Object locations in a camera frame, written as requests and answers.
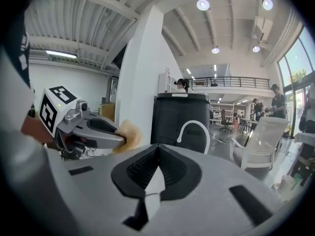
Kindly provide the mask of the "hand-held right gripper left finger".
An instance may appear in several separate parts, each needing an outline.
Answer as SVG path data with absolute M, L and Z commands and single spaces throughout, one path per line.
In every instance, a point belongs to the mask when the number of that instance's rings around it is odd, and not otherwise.
M 142 183 L 132 180 L 132 169 L 153 171 L 158 146 L 125 153 L 63 162 L 45 151 L 45 227 L 56 236 L 157 236 L 159 217 L 147 208 L 159 196 L 146 195 Z

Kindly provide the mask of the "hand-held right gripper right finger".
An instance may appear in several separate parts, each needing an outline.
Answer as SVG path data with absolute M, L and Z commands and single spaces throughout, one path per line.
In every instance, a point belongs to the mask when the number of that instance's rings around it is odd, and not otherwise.
M 242 185 L 270 212 L 282 206 L 274 191 L 263 182 L 220 157 L 181 147 L 171 147 L 192 159 L 202 171 L 200 183 L 184 199 L 161 202 L 147 224 L 151 236 L 241 236 L 258 233 L 229 189 Z

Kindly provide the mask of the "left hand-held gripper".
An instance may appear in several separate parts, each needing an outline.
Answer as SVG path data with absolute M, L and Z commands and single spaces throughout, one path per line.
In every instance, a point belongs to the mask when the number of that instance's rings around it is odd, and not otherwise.
M 87 127 L 74 129 L 86 118 Z M 116 135 L 118 129 L 110 119 L 91 114 L 86 101 L 71 93 L 64 86 L 45 88 L 40 102 L 39 119 L 52 136 L 62 156 L 79 159 L 90 148 L 118 148 L 125 144 L 125 138 Z

